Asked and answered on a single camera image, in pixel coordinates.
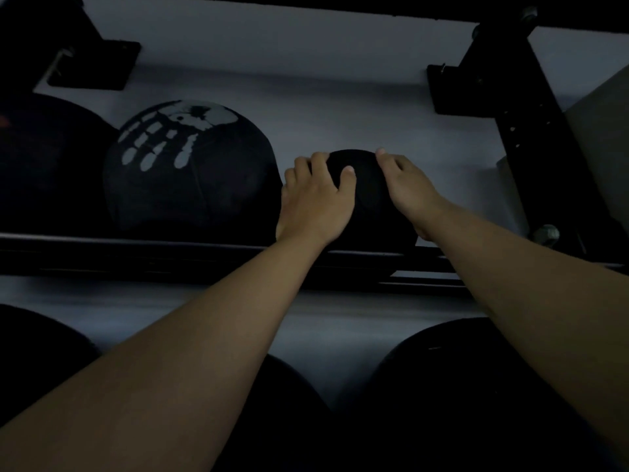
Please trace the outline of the person's left hand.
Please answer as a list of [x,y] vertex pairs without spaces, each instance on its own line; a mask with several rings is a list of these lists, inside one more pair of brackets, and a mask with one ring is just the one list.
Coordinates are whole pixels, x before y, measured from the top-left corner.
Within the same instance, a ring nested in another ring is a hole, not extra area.
[[300,239],[324,248],[336,240],[350,222],[354,204],[338,195],[328,171],[329,155],[315,152],[311,157],[312,184],[293,187],[293,167],[284,174],[281,208],[276,226],[276,241]]

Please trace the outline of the person's right hand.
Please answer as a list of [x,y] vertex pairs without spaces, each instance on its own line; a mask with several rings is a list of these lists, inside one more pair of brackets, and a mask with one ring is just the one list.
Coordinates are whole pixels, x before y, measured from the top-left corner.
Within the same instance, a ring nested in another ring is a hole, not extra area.
[[407,157],[393,155],[401,167],[396,186],[394,189],[388,189],[393,204],[412,224],[419,237],[439,244],[434,233],[451,203],[436,190],[427,175]]

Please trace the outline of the small black medicine ball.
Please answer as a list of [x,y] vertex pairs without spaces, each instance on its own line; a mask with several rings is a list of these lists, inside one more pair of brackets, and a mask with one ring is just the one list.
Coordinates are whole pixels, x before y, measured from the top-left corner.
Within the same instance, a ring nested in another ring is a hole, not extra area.
[[340,174],[347,166],[354,169],[357,178],[350,222],[330,244],[330,250],[404,253],[416,246],[418,234],[393,204],[375,153],[333,151],[326,164],[335,186],[339,186]]

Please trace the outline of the person's left forearm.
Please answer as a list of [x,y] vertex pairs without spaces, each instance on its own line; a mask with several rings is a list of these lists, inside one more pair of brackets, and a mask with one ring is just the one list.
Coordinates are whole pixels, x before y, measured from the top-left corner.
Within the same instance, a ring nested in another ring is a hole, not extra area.
[[326,241],[279,239],[0,428],[0,472],[209,472]]

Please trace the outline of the person's right forearm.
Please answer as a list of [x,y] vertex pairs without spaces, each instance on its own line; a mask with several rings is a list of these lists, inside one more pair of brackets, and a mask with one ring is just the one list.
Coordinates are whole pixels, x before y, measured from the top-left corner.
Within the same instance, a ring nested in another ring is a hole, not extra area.
[[629,472],[629,276],[534,244],[443,198],[413,223]]

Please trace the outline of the black ball with white handprint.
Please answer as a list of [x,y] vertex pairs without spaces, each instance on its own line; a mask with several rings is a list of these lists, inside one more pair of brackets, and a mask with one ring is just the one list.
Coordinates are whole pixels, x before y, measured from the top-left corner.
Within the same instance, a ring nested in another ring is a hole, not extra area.
[[267,246],[282,181],[271,142],[214,102],[169,101],[130,118],[102,171],[116,229],[142,240]]

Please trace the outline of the silver rack bolt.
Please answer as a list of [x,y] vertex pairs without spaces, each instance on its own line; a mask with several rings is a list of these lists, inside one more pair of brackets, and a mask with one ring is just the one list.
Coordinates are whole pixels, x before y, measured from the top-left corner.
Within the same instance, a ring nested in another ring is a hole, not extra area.
[[529,239],[540,246],[554,248],[561,239],[561,233],[555,225],[544,224],[537,229],[532,229],[529,234]]

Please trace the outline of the large plain black medicine ball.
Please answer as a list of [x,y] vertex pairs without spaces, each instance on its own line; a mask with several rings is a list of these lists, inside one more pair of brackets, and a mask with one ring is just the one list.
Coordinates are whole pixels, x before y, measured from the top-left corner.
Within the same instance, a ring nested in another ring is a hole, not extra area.
[[0,428],[100,356],[73,328],[0,304]]
[[401,342],[347,421],[351,472],[625,472],[488,318]]
[[0,95],[0,232],[111,233],[102,172],[118,133],[73,102],[36,93]]
[[267,355],[211,472],[332,472],[334,427],[311,384]]

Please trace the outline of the black rack upright post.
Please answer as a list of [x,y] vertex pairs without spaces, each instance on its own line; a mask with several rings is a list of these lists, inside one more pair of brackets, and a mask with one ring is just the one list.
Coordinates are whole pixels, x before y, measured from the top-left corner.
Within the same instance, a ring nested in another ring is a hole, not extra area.
[[528,36],[539,8],[515,5],[474,28],[457,66],[429,65],[437,114],[493,118],[515,184],[527,237],[558,227],[553,250],[629,270],[629,237],[610,213]]

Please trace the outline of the black rack shelf rail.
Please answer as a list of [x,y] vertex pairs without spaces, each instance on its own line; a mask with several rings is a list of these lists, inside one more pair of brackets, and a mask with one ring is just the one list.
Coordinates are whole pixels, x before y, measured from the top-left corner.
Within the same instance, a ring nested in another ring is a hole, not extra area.
[[[0,232],[0,274],[213,285],[263,250],[263,246]],[[471,297],[441,250],[430,246],[405,253],[325,251],[303,288]]]

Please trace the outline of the black rack wall bracket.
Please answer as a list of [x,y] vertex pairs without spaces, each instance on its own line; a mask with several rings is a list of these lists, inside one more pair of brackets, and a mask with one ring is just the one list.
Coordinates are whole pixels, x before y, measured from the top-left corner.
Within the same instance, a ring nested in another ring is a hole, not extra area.
[[83,0],[0,1],[0,93],[50,86],[121,91],[142,46],[104,39]]

